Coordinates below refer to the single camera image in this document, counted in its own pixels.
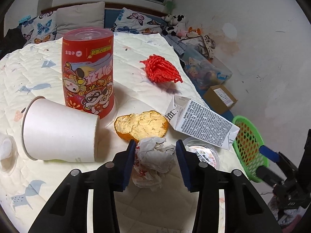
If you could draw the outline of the green plastic basket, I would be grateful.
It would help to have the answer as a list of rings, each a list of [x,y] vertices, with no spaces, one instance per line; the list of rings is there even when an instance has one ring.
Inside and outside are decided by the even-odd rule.
[[[232,123],[239,127],[239,133],[233,142],[233,149],[249,180],[260,183],[262,180],[256,175],[257,168],[259,166],[269,167],[268,159],[259,152],[264,141],[255,125],[246,117],[235,116]]]

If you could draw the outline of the black clothing on bed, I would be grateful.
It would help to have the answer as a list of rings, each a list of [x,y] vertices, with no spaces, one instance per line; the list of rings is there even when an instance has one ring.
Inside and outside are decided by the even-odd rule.
[[[6,36],[1,39],[0,43],[0,59],[5,55],[21,49],[26,43],[20,28],[9,29]]]

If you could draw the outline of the right butterfly pillow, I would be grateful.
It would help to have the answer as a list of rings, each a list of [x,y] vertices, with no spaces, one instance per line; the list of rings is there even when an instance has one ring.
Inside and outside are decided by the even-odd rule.
[[[149,16],[124,7],[116,17],[111,30],[117,33],[161,34],[166,28],[166,25],[165,22],[157,21]]]

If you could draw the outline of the grey knitted glove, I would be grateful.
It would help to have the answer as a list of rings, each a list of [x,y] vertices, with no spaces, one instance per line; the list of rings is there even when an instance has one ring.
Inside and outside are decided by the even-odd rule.
[[[277,197],[273,196],[268,203],[268,207],[281,227],[290,225],[297,216],[302,217],[306,211],[306,209],[302,207],[283,210],[280,209],[278,205]]]

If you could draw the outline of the round plastic jelly cup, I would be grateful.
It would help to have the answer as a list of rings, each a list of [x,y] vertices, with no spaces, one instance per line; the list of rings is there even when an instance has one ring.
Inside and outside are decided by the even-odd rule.
[[[206,162],[219,170],[220,159],[217,150],[213,145],[202,142],[192,137],[183,140],[186,151],[195,153],[201,162]]]

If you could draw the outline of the clear plastic storage bin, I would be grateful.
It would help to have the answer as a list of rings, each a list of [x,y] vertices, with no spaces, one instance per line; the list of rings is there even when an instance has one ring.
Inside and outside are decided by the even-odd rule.
[[[185,73],[200,90],[221,85],[232,77],[232,71],[219,59],[207,59],[191,45],[187,46],[182,60]]]

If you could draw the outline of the grey pillow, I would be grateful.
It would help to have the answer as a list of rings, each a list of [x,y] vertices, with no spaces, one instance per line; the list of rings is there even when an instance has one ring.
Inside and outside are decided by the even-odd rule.
[[[60,8],[56,11],[56,39],[79,28],[104,28],[105,3],[87,3]]]

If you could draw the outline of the red foam fruit net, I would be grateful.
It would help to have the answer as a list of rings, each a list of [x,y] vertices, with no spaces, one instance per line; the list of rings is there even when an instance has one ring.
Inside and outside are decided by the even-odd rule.
[[[153,83],[180,82],[183,83],[180,73],[176,67],[164,57],[153,54],[144,61],[145,73],[147,78]]]

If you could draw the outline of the white paper cup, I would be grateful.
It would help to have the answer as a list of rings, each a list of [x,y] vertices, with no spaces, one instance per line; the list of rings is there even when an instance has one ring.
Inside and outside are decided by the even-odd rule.
[[[99,116],[34,98],[26,108],[21,129],[23,149],[32,160],[95,162]]]

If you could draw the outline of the red cartoon snack canister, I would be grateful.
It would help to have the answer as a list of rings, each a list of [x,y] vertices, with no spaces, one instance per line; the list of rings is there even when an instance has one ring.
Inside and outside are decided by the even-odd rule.
[[[111,30],[80,28],[62,39],[62,83],[68,107],[106,117],[114,106]]]

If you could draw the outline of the clear plastic lid cup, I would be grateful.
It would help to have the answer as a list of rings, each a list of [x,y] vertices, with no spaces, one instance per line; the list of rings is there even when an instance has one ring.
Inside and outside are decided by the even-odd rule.
[[[0,134],[1,173],[10,175],[16,167],[18,151],[14,138]]]

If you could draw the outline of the left butterfly pillow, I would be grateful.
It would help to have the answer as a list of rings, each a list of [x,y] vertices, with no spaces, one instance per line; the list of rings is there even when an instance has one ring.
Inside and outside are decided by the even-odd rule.
[[[27,44],[39,44],[56,39],[56,11],[41,14],[21,24]]]

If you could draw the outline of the cardboard box with label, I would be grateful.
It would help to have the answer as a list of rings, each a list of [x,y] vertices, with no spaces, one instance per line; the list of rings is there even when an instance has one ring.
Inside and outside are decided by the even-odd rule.
[[[219,115],[231,110],[238,101],[223,85],[211,86],[203,95],[203,99]]]

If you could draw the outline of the butterfly pillow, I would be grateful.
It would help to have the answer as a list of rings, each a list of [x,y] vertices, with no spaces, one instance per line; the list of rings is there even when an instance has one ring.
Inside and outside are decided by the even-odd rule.
[[[39,44],[56,39],[56,11],[41,14],[21,24],[27,44]]]
[[[117,33],[161,34],[166,28],[166,25],[165,22],[157,21],[149,16],[124,7],[116,17],[111,30]]]

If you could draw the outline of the white paper wrapper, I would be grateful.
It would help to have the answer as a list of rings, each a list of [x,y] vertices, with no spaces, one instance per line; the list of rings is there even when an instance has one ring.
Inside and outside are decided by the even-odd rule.
[[[176,147],[166,138],[150,137],[140,140],[135,148],[133,183],[139,188],[156,191],[162,179],[176,164]]]

